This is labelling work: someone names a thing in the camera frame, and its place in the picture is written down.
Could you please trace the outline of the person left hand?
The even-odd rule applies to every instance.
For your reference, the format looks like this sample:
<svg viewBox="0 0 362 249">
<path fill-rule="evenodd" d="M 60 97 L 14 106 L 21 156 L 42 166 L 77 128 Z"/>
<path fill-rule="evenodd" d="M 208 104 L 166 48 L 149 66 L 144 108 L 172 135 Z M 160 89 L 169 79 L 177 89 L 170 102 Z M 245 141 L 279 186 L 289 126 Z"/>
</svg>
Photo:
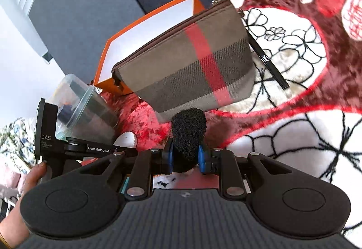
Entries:
<svg viewBox="0 0 362 249">
<path fill-rule="evenodd" d="M 30 235 L 21 216 L 20 205 L 25 194 L 35 187 L 47 171 L 46 162 L 35 165 L 26 177 L 23 194 L 8 216 L 1 221 L 1 248 L 16 248 Z"/>
</svg>

